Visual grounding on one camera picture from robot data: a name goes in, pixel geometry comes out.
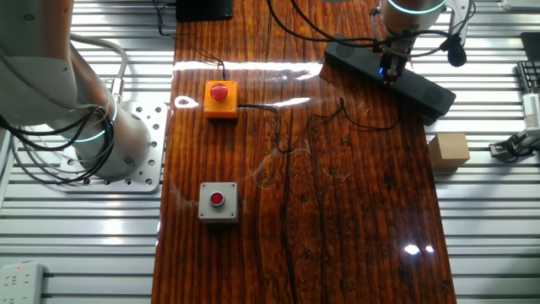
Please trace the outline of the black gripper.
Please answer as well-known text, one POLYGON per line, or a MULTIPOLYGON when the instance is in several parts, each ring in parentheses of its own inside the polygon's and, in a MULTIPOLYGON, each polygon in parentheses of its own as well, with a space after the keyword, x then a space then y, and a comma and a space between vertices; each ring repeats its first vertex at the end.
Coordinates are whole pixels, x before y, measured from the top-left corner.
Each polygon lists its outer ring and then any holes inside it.
POLYGON ((381 47, 381 78, 385 84, 393 84, 403 74, 403 69, 413 48, 413 41, 385 42, 381 47))

